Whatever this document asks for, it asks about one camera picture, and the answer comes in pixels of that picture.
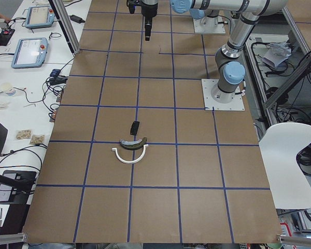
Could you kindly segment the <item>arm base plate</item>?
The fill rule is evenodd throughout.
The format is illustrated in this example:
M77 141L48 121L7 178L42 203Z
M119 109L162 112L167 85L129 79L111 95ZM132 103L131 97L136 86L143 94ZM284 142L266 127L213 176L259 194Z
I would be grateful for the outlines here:
M218 81L218 79L201 80L205 110L245 111L239 86L235 92L224 93L218 88Z
M220 16L216 18L203 17L199 20L193 19L193 25L194 31L197 34L225 34L223 19Z

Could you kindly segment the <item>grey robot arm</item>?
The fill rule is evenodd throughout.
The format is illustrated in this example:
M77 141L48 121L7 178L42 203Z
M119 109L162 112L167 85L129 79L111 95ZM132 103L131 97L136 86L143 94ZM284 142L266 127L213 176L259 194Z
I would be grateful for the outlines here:
M261 16L269 16L282 10L287 1L170 1L176 13L191 9L228 10L240 13L239 20L226 44L216 53L220 79L211 90L212 98L218 103L230 103L238 85L245 77L245 68L238 62L241 50Z

